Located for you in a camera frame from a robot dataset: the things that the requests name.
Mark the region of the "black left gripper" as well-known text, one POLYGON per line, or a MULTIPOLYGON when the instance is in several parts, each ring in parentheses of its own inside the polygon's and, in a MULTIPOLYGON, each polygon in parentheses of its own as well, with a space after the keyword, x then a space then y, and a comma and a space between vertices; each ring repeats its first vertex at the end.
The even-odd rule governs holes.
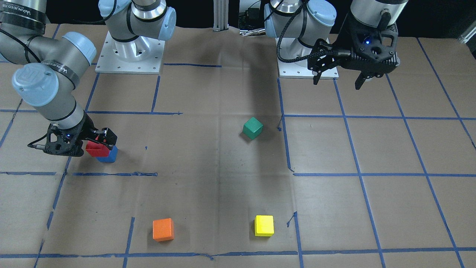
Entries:
POLYGON ((360 22, 354 15, 347 15, 333 44, 323 39, 316 40, 312 53, 318 57, 307 60, 307 67, 313 71, 313 84, 318 85, 322 72, 340 66, 360 71, 355 81, 355 89, 370 79, 370 75, 383 75, 400 66, 396 52, 398 29, 389 25, 391 15, 378 15, 376 26, 360 22))

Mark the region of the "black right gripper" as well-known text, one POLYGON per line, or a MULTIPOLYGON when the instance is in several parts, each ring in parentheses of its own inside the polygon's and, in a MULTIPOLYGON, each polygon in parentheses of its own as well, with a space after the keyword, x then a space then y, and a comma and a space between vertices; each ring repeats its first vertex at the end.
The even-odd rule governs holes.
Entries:
POLYGON ((84 154, 82 149, 84 140, 102 144, 108 150, 112 150, 117 143, 117 138, 117 135, 109 128, 96 129, 92 119, 84 112, 80 122, 72 128, 61 129, 60 126, 50 124, 43 152, 58 156, 80 157, 84 154))

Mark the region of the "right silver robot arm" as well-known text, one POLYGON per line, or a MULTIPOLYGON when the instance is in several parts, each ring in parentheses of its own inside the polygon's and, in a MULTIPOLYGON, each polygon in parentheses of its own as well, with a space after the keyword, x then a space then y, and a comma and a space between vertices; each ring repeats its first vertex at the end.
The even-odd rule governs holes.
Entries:
MULTIPOLYGON (((167 41, 175 30, 177 13, 164 0, 100 0, 98 7, 121 61, 143 59, 150 53, 150 39, 167 41)), ((1 1, 1 60, 22 66, 13 74, 12 86, 49 121, 45 144, 35 140, 28 147, 70 157, 87 151, 112 162, 116 134, 97 129, 72 94, 97 50, 78 32, 45 37, 48 22, 45 0, 1 1), (85 150, 83 141, 88 142, 85 150)))

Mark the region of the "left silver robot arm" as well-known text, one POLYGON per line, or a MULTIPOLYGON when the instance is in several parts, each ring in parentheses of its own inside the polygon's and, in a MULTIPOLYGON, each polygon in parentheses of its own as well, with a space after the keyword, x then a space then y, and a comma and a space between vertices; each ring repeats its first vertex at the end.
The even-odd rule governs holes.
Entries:
POLYGON ((276 38, 277 59, 304 63, 318 84, 323 72, 335 67, 359 71, 355 89, 400 65, 396 52, 396 21, 406 0, 354 0, 338 37, 327 38, 337 11, 326 0, 271 0, 264 5, 267 36, 276 38))

